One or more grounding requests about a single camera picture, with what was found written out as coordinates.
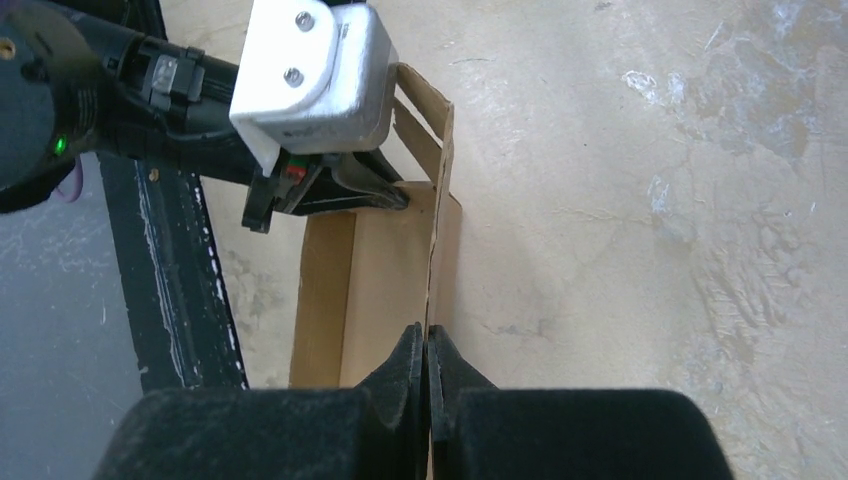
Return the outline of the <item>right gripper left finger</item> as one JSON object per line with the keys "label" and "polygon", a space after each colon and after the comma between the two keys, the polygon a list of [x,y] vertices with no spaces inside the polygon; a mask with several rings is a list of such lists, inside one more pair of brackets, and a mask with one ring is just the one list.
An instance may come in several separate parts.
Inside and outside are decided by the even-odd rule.
{"label": "right gripper left finger", "polygon": [[354,387],[203,388],[146,395],[96,479],[421,479],[424,338],[405,328]]}

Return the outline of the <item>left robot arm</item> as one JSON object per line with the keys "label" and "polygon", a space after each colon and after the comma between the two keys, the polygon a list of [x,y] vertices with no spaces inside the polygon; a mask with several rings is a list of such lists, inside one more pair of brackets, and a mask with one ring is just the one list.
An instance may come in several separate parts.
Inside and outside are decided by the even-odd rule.
{"label": "left robot arm", "polygon": [[1,5],[1,209],[38,205],[81,155],[245,186],[242,223],[408,197],[380,152],[399,63],[364,2],[257,1],[238,63],[51,1]]}

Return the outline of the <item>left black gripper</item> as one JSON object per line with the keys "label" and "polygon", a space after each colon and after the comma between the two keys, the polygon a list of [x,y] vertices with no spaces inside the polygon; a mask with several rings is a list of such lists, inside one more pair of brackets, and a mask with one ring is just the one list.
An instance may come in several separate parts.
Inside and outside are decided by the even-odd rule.
{"label": "left black gripper", "polygon": [[244,185],[241,222],[265,233],[273,213],[361,208],[400,211],[409,196],[380,150],[289,155],[265,177],[230,118],[236,65],[193,47],[124,29],[119,60],[119,154],[157,167]]}

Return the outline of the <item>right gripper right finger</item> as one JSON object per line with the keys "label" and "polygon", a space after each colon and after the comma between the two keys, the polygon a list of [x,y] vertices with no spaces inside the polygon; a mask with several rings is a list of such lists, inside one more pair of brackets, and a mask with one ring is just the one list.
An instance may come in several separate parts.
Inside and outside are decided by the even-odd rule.
{"label": "right gripper right finger", "polygon": [[730,479],[702,411],[661,389],[499,389],[432,326],[437,479]]}

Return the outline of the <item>brown cardboard box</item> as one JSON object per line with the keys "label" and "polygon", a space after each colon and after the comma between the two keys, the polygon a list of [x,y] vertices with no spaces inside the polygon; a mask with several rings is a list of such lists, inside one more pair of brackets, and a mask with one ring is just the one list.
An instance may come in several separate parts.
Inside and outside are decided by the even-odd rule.
{"label": "brown cardboard box", "polygon": [[398,68],[393,127],[425,179],[401,211],[306,223],[286,403],[296,479],[423,479],[430,407],[426,339],[451,319],[462,209],[452,196],[455,108]]}

